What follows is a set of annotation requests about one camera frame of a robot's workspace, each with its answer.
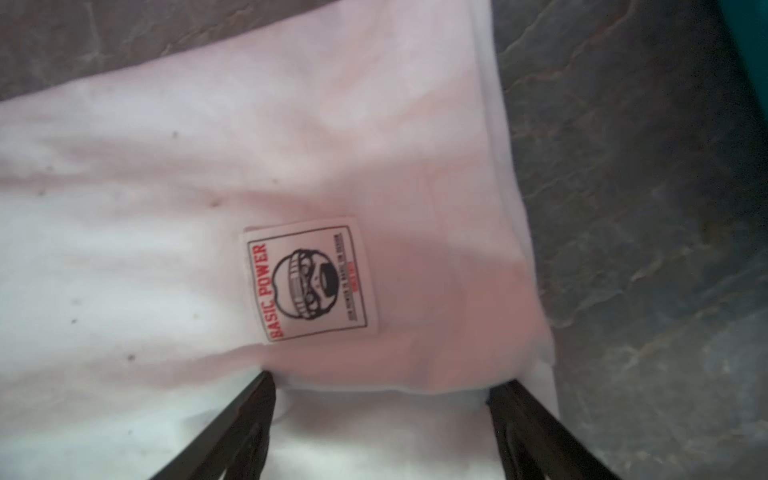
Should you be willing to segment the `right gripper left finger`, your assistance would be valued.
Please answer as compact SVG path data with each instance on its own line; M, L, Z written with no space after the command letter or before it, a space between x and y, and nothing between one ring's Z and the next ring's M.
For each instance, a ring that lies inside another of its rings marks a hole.
M262 372L152 480L258 480L275 406L273 376Z

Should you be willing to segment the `teal plastic basket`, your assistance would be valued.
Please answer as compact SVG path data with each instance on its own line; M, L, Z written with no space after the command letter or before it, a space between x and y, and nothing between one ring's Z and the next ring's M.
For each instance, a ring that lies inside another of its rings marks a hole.
M718 5L767 117L767 0L719 0Z

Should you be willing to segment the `white grey-trimmed tank top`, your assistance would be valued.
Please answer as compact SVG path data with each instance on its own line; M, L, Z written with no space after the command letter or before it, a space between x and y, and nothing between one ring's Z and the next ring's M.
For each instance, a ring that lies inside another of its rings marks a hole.
M1 475L147 479L259 373L267 479L500 479L557 404L486 1L339 1L1 105Z

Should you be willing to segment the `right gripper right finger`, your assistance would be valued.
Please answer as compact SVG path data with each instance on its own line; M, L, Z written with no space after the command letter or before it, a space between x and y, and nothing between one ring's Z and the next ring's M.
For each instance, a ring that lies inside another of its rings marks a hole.
M519 381L487 400L505 477L514 480L618 480Z

